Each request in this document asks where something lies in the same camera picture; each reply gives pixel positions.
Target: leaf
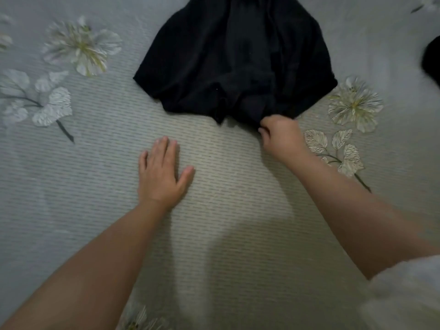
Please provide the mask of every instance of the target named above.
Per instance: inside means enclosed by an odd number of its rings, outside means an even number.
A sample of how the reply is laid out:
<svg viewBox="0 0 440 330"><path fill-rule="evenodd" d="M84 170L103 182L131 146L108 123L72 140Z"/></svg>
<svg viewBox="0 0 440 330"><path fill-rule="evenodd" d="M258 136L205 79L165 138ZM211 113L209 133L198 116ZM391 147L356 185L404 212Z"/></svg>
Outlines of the leaf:
<svg viewBox="0 0 440 330"><path fill-rule="evenodd" d="M321 154L327 148L328 140L324 132L307 130L304 132L304 138L309 149L315 154Z"/></svg>
<svg viewBox="0 0 440 330"><path fill-rule="evenodd" d="M331 140L331 144L334 149L340 149L344 144L351 138L353 134L353 130L341 130L336 132L333 135L333 139Z"/></svg>
<svg viewBox="0 0 440 330"><path fill-rule="evenodd" d="M24 71L7 69L0 79L0 92L9 96L24 97L29 83L29 77Z"/></svg>
<svg viewBox="0 0 440 330"><path fill-rule="evenodd" d="M359 169L363 169L364 166L362 164L362 161L360 160L359 151L356 148L355 145L348 144L344 148L344 160L349 160L356 164L356 166L359 167Z"/></svg>
<svg viewBox="0 0 440 330"><path fill-rule="evenodd" d="M69 75L69 71L58 71L44 74L35 82L35 90L37 92L49 92L60 84L67 75Z"/></svg>
<svg viewBox="0 0 440 330"><path fill-rule="evenodd" d="M36 126L49 126L64 116L71 116L70 93L64 87L58 87L49 95L49 103L32 117Z"/></svg>
<svg viewBox="0 0 440 330"><path fill-rule="evenodd" d="M350 160L344 160L344 162L338 167L338 172L347 177L353 177L358 170L356 164Z"/></svg>
<svg viewBox="0 0 440 330"><path fill-rule="evenodd" d="M25 120L28 111L23 107L24 105L25 102L21 99L13 101L3 112L3 125L9 127Z"/></svg>

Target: wrist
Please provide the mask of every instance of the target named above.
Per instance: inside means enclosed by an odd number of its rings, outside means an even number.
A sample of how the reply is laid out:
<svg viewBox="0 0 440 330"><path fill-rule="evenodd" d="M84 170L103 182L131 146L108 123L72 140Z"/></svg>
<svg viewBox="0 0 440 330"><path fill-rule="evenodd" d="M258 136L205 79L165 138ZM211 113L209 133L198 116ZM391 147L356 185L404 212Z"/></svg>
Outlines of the wrist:
<svg viewBox="0 0 440 330"><path fill-rule="evenodd" d="M296 175L302 169L307 167L313 159L316 159L316 156L309 150L305 150L304 152L291 155L284 164L294 175Z"/></svg>

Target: hand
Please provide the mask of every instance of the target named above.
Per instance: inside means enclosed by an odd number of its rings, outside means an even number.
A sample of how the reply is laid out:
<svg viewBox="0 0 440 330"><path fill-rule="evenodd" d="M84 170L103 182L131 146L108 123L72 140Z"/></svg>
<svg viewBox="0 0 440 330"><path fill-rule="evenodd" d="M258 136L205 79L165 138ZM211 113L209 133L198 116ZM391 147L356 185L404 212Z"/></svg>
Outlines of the hand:
<svg viewBox="0 0 440 330"><path fill-rule="evenodd" d="M297 121L273 115L263 118L261 126L263 148L285 165L310 154Z"/></svg>
<svg viewBox="0 0 440 330"><path fill-rule="evenodd" d="M154 142L150 154L144 151L139 156L139 204L152 203L160 210L169 211L176 206L190 186L194 167L187 166L176 180L177 141L168 144L164 136Z"/></svg>

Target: flower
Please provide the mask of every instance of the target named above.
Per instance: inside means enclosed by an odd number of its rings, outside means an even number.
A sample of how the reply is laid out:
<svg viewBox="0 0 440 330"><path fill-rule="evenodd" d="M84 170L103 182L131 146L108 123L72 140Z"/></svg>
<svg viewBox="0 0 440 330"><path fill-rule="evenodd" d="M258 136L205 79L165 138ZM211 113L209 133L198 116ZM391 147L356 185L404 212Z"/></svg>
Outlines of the flower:
<svg viewBox="0 0 440 330"><path fill-rule="evenodd" d="M347 77L333 90L329 99L328 115L336 124L355 122L356 128L363 133L376 128L374 117L383 109L382 99L364 81Z"/></svg>
<svg viewBox="0 0 440 330"><path fill-rule="evenodd" d="M53 23L48 29L43 54L49 64L70 62L80 74L93 76L105 72L107 57L120 50L121 38L118 34L106 29L94 33L82 16L76 23Z"/></svg>

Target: printed flower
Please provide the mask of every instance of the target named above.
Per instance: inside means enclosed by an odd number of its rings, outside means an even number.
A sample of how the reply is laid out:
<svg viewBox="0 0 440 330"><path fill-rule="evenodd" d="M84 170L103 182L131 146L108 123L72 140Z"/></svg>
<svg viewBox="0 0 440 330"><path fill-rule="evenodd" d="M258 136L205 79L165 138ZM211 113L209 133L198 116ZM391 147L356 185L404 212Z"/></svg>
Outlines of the printed flower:
<svg viewBox="0 0 440 330"><path fill-rule="evenodd" d="M355 145L346 144L351 138L353 130L341 130L333 135L331 144L335 149L335 155L330 154L327 149L328 139L324 132L317 130L307 130L304 132L304 138L307 146L312 153L317 154L322 158L322 161L327 165L338 164L338 172L347 177L356 177L356 179L371 192L371 189L362 181L356 174L358 171L364 169L363 163L359 156L359 151ZM338 150L344 148L344 158L338 157Z"/></svg>
<svg viewBox="0 0 440 330"><path fill-rule="evenodd" d="M12 19L9 16L4 14L0 14L0 23L2 24L11 24ZM8 35L0 32L0 52L6 50L10 45L12 45L13 41Z"/></svg>
<svg viewBox="0 0 440 330"><path fill-rule="evenodd" d="M146 307L130 296L119 318L116 330L172 330L169 322L162 316L147 314Z"/></svg>
<svg viewBox="0 0 440 330"><path fill-rule="evenodd" d="M329 99L328 115L336 124L355 122L356 128L364 133L376 128L374 117L383 109L382 99L364 81L347 77L333 90Z"/></svg>
<svg viewBox="0 0 440 330"><path fill-rule="evenodd" d="M413 9L411 12L415 13L416 11L424 8L428 11L438 11L440 9L440 0L419 0L421 5L417 8Z"/></svg>
<svg viewBox="0 0 440 330"><path fill-rule="evenodd" d="M59 121L60 118L72 114L70 93L64 87L56 88L68 74L68 71L50 72L44 74L35 82L35 91L37 93L49 93L52 91L47 98L47 104L43 105L40 102L40 95L38 95L37 100L31 99L28 96L30 79L25 72L15 69L4 71L3 76L0 77L0 92L4 94L3 97L0 97L0 105L5 102L10 102L10 104L3 112L3 125L10 127L25 120L28 116L25 106L32 106L38 109L32 117L32 122L36 126L49 126L57 122L61 131L70 141L74 142L73 136Z"/></svg>
<svg viewBox="0 0 440 330"><path fill-rule="evenodd" d="M121 50L121 38L103 29L94 33L82 16L77 23L57 22L48 29L48 41L43 48L44 60L52 65L70 62L84 76L94 76L107 70L107 57Z"/></svg>

